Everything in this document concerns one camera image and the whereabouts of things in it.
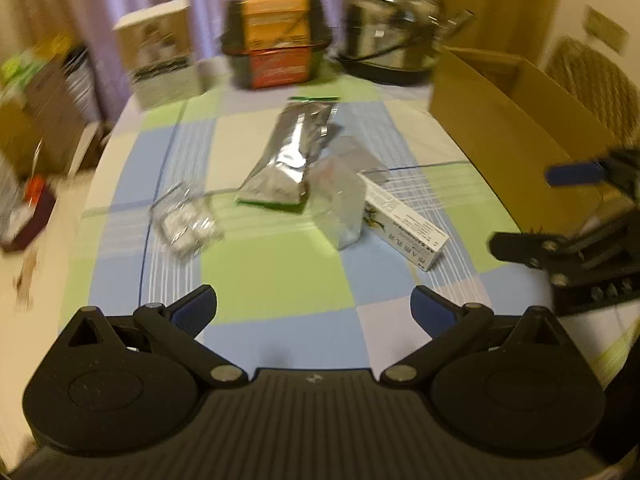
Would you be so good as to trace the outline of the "clear plastic bag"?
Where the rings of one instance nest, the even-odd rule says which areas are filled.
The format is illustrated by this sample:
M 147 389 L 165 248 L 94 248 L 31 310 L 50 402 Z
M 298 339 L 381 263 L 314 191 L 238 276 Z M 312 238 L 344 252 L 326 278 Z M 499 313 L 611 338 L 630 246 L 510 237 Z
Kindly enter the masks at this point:
M 390 178 L 390 170 L 354 136 L 337 136 L 307 172 L 308 206 L 314 225 L 342 250 L 359 240 L 366 184 Z

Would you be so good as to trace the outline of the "quilted chair cushion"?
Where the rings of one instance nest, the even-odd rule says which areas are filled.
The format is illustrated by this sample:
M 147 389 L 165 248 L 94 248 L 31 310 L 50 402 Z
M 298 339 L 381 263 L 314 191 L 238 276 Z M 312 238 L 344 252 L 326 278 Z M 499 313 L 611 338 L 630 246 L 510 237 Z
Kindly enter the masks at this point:
M 624 148 L 639 147 L 639 88 L 609 58 L 562 37 L 544 72 L 581 102 Z

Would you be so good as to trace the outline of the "crinkled clear wrapper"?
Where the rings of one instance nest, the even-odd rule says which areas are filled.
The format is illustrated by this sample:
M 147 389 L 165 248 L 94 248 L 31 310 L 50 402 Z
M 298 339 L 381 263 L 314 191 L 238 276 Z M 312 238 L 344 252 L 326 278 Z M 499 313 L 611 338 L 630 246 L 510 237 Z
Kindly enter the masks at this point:
M 179 182 L 168 188 L 150 209 L 152 227 L 178 259 L 190 259 L 224 239 L 224 231 L 206 196 Z

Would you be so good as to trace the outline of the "dark wooden tray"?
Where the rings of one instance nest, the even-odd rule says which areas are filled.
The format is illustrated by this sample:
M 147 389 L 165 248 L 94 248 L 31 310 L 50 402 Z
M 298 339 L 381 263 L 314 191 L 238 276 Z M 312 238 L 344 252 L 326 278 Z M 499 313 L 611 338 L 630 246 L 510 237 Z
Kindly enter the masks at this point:
M 34 204 L 24 203 L 12 214 L 9 231 L 1 237 L 1 250 L 6 254 L 24 252 L 49 223 L 56 198 L 45 185 Z

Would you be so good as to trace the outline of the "wall socket plate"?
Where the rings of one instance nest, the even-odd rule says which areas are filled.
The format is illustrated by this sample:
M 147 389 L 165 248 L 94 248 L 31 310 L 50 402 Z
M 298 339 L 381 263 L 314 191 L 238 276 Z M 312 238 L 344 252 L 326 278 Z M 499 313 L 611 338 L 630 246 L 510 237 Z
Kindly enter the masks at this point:
M 622 25 L 617 24 L 606 15 L 593 9 L 592 6 L 586 6 L 586 14 L 582 27 L 589 37 L 600 40 L 618 54 L 623 53 L 629 38 L 628 32 Z

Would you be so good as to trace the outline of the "steel electric kettle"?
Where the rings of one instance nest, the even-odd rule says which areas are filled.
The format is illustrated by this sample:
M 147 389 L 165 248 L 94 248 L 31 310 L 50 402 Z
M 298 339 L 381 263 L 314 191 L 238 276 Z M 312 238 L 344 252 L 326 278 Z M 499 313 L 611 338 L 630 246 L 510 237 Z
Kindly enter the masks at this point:
M 346 73 L 377 84 L 424 81 L 442 45 L 474 18 L 448 14 L 444 0 L 343 0 L 337 61 Z

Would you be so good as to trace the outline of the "white product box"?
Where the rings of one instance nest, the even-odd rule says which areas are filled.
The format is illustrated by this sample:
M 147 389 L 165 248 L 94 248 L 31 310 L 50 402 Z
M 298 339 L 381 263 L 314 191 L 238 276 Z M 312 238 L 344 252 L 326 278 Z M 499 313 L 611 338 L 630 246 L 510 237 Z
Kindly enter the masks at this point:
M 113 27 L 132 93 L 144 110 L 203 91 L 190 16 L 190 0 L 171 0 L 128 13 Z

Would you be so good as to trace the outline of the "silver foil pouch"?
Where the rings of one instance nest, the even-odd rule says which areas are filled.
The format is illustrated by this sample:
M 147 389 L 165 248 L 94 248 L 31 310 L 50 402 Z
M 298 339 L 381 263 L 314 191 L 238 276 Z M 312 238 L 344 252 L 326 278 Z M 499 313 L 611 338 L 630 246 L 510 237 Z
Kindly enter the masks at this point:
M 337 104 L 336 96 L 289 99 L 236 200 L 277 209 L 299 207 L 306 196 L 308 167 L 326 142 Z

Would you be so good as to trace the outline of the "wooden door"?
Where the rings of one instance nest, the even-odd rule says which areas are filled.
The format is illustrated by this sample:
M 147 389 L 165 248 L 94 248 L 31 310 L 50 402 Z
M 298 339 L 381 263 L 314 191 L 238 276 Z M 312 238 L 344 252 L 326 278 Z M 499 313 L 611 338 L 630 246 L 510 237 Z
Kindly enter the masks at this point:
M 474 48 L 521 55 L 537 63 L 558 0 L 444 0 L 447 9 L 474 13 L 448 47 Z

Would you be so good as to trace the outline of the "red handled tool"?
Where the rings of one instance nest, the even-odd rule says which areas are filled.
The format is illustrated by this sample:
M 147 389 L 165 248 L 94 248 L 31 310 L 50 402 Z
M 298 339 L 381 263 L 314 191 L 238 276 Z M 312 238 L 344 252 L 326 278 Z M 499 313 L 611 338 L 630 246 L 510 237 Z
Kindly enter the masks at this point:
M 41 148 L 42 141 L 39 141 L 35 149 L 34 157 L 32 158 L 32 169 L 30 170 L 29 178 L 26 180 L 24 187 L 24 200 L 32 207 L 37 206 L 42 191 L 46 186 L 44 177 L 41 174 L 36 174 Z

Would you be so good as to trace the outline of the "green yellow packages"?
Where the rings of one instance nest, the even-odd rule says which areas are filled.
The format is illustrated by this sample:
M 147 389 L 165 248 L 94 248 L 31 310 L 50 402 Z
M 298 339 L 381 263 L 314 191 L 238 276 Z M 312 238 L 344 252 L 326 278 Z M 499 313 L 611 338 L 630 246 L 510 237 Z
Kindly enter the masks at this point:
M 26 88 L 49 62 L 64 58 L 73 45 L 70 37 L 58 35 L 11 56 L 1 63 L 2 87 Z

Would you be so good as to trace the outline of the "checkered tablecloth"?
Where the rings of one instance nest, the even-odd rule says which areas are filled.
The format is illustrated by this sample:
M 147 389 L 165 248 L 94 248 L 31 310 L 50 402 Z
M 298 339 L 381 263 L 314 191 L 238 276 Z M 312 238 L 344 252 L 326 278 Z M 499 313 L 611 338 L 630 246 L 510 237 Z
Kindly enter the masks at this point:
M 487 249 L 514 222 L 430 114 L 432 89 L 390 87 L 326 70 L 297 89 L 233 87 L 223 60 L 197 98 L 144 112 L 130 100 L 113 131 L 82 213 L 60 307 L 128 314 L 169 304 L 201 284 L 218 312 L 201 340 L 246 370 L 258 367 L 384 370 L 427 340 L 412 322 L 419 284 L 457 304 L 501 314 L 548 306 L 541 272 L 502 263 Z M 293 94 L 335 96 L 335 125 L 390 168 L 388 190 L 444 230 L 442 256 L 423 271 L 370 231 L 335 249 L 310 215 L 239 204 L 235 189 L 262 154 Z M 179 260 L 157 237 L 154 200 L 185 183 L 213 206 L 224 238 Z

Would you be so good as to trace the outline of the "brown cardboard carton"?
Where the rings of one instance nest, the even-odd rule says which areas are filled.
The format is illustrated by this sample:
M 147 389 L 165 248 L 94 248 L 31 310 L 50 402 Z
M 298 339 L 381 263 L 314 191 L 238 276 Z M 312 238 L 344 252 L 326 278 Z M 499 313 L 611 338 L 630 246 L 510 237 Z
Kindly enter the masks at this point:
M 60 66 L 44 64 L 24 89 L 25 110 L 42 133 L 41 155 L 52 174 L 70 171 L 86 121 L 68 91 Z

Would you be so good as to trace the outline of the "long white tube box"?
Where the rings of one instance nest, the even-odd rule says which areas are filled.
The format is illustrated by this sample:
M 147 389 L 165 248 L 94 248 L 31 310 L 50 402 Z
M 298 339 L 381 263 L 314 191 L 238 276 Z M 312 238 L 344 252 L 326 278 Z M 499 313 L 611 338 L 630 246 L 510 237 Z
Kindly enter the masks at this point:
M 366 187 L 363 223 L 419 269 L 430 270 L 449 236 L 364 174 L 358 177 Z

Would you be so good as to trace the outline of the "black orange food bowl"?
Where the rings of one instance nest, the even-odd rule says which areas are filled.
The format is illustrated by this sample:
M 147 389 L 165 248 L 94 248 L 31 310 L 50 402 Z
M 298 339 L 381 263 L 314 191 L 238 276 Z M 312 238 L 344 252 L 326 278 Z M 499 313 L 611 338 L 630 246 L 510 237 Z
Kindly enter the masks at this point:
M 220 46 L 234 83 L 259 90 L 314 79 L 332 40 L 322 0 L 229 0 Z

